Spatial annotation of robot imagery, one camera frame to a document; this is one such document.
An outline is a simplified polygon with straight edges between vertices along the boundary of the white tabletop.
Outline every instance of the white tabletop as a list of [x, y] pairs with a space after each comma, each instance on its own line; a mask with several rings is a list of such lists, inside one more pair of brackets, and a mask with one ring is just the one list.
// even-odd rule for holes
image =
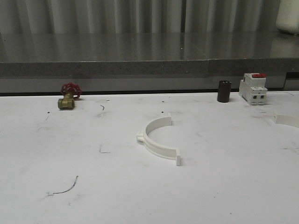
[[[299, 92], [268, 92], [250, 106], [237, 93], [0, 98], [1, 224], [298, 223]], [[179, 147], [182, 166], [136, 142]], [[69, 189], [49, 196], [48, 192]]]

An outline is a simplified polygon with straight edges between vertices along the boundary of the black cylindrical object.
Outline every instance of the black cylindrical object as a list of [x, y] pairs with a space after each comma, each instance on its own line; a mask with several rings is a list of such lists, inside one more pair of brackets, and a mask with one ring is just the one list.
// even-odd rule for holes
[[217, 101], [227, 103], [229, 101], [230, 89], [232, 83], [230, 81], [219, 81]]

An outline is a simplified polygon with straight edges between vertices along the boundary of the white container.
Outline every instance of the white container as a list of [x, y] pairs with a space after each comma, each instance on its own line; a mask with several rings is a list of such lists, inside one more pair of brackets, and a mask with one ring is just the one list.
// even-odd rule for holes
[[299, 0], [280, 1], [276, 27], [281, 31], [299, 34]]

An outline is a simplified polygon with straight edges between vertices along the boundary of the valve handwheel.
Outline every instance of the valve handwheel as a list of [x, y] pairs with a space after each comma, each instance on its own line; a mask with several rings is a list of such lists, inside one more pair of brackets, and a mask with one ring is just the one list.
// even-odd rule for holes
[[68, 83], [68, 84], [64, 84], [61, 87], [60, 92], [62, 95], [65, 95], [65, 94], [71, 92], [73, 94], [73, 96], [76, 96], [76, 97], [74, 97], [74, 99], [79, 99], [79, 97], [82, 93], [82, 90], [80, 89], [79, 85], [74, 84], [74, 83]]

